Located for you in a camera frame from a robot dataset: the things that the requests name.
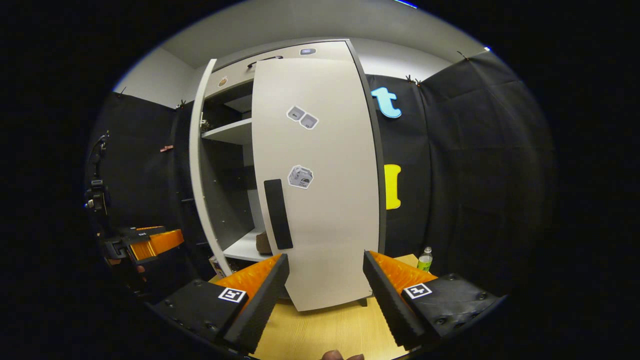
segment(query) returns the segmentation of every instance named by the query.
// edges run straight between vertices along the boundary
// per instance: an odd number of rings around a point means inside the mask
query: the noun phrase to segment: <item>bottle label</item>
[[[220,267],[220,264],[218,263],[216,256],[212,256],[211,259],[209,259],[209,262],[211,263],[211,266],[213,266],[214,270],[216,271],[216,274],[220,276],[220,279],[224,278],[225,273],[222,271],[222,267]]]
[[[418,261],[418,269],[422,270],[422,271],[426,271],[429,272],[429,268],[431,267],[431,261],[428,261],[426,263],[423,263],[421,261]]]

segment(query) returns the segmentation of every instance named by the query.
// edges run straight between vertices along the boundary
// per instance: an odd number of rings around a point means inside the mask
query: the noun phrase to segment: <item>light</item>
[[[405,4],[406,6],[411,6],[412,8],[417,9],[417,7],[414,4],[406,3],[406,2],[400,1],[400,0],[394,0],[394,1],[397,1],[398,3]]]

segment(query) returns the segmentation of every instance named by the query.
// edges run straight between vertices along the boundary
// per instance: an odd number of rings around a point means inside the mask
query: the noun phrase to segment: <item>plastic bottle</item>
[[[433,261],[433,255],[431,254],[431,247],[424,249],[424,252],[418,258],[418,269],[429,272],[431,262]]]

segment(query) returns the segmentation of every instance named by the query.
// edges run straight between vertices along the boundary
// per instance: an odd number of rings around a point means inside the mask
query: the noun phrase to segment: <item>small sticker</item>
[[[287,117],[293,121],[300,121],[302,116],[304,116],[305,111],[297,106],[291,106],[291,109],[287,111]]]
[[[218,259],[216,259],[216,256],[212,256],[211,259],[209,259],[209,262],[211,263],[211,266],[213,266],[213,268],[216,271],[216,274],[218,274],[218,276],[220,276],[220,279],[225,277],[225,273],[224,271],[222,271],[222,267],[220,267],[220,264],[218,263]]]
[[[302,125],[307,130],[313,130],[313,128],[316,127],[317,123],[318,119],[316,119],[309,113],[306,113],[305,116],[302,117],[302,120],[300,120],[300,125]]]
[[[313,172],[307,168],[303,168],[300,165],[296,165],[291,168],[289,172],[289,185],[297,188],[306,189],[311,185],[314,180]]]
[[[418,284],[404,289],[411,299],[416,299],[421,296],[429,295],[433,293],[425,284]]]
[[[231,302],[240,302],[244,294],[246,294],[246,291],[232,289],[232,288],[225,288],[222,291],[222,294],[218,296],[218,298],[226,301],[231,301]]]

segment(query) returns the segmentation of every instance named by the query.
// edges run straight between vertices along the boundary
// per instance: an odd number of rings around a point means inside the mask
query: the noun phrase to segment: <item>sticker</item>
[[[402,169],[395,164],[385,164],[385,193],[387,194],[387,210],[400,207],[398,199],[398,174]]]
[[[293,121],[299,121],[304,116],[305,111],[297,106],[291,106],[291,109],[287,111],[287,117]]]
[[[371,95],[378,99],[378,107],[384,116],[395,119],[402,115],[402,111],[394,108],[393,103],[391,103],[391,100],[397,100],[397,96],[389,92],[387,88],[377,88],[371,92]]]
[[[214,270],[216,271],[216,274],[220,276],[220,279],[224,278],[225,273],[222,271],[222,267],[220,267],[220,264],[218,263],[218,259],[216,259],[216,256],[212,256],[211,259],[209,259],[209,262],[211,263],[211,266],[213,266]]]
[[[218,298],[226,301],[231,301],[231,302],[240,302],[244,294],[246,294],[246,291],[232,289],[232,288],[225,288],[222,291],[222,294],[218,296]]]
[[[297,188],[306,189],[314,180],[314,174],[311,170],[296,165],[289,172],[289,185]]]
[[[302,120],[300,120],[300,125],[302,125],[307,130],[313,130],[313,128],[316,127],[317,123],[318,119],[316,119],[309,113],[306,113],[305,116],[302,117]]]
[[[404,289],[411,299],[416,299],[421,296],[429,295],[433,293],[425,284],[418,284],[415,286],[410,286],[409,288]]]

